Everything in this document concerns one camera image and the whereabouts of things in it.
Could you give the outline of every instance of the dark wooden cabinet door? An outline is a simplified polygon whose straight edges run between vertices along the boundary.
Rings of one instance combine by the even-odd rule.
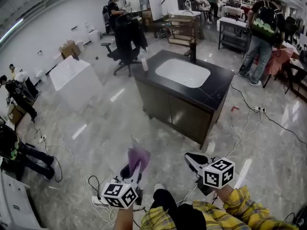
[[[169,96],[173,125],[183,135],[202,144],[211,122],[211,115],[179,98]]]
[[[162,122],[172,123],[168,94],[140,81],[136,81],[136,84],[146,113]]]

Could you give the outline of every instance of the red object on floor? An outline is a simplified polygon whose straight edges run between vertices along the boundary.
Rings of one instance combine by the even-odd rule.
[[[233,112],[235,109],[239,110],[239,108],[237,108],[236,106],[233,106],[233,107],[231,108],[231,111]]]

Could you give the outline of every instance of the purple cloth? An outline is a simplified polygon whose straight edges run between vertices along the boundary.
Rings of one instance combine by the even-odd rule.
[[[141,161],[140,173],[143,173],[150,160],[150,152],[142,148],[135,139],[132,137],[131,139],[132,148],[129,148],[128,150],[130,176],[133,175],[135,167],[139,161]]]

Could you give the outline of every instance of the jeans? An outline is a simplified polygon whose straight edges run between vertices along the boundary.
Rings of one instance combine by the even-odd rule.
[[[158,189],[154,193],[153,198],[154,202],[150,209],[162,206],[163,210],[167,212],[174,221],[177,230],[206,230],[206,220],[203,214],[188,204],[182,204],[177,207],[169,191]]]
[[[258,65],[251,76],[251,82],[257,84],[259,82],[260,77],[263,74],[265,66],[267,65],[272,53],[272,46],[264,41],[263,39],[253,36],[249,45],[249,50],[246,55],[246,59],[244,61],[244,69],[242,70],[242,74],[247,74],[253,64],[255,56],[259,55]]]
[[[219,7],[217,6],[217,3],[215,2],[209,2],[211,6],[211,10],[214,11],[214,16],[217,17],[217,12]]]
[[[25,81],[25,84],[28,88],[28,91],[30,92],[30,94],[35,98],[38,94],[38,91],[37,89],[35,88],[35,86],[32,84],[30,78],[28,78],[26,81]]]
[[[47,168],[39,166],[37,163],[29,160],[27,156],[34,157],[36,159],[41,160],[47,165]],[[34,170],[35,172],[44,175],[47,179],[51,179],[54,175],[54,170],[51,168],[51,164],[53,163],[54,157],[51,157],[41,151],[37,151],[22,142],[19,145],[19,153],[16,157],[16,162],[20,163],[23,166]]]

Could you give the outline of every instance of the white sink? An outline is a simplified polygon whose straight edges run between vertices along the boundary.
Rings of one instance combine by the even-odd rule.
[[[155,73],[189,88],[202,86],[210,76],[210,71],[187,61],[169,59],[160,65]]]
[[[184,16],[191,16],[191,17],[194,17],[194,16],[197,16],[197,15],[200,15],[201,12],[198,12],[198,11],[187,11],[187,10],[177,10],[177,11],[173,11],[171,13],[169,13],[171,15],[184,15]]]

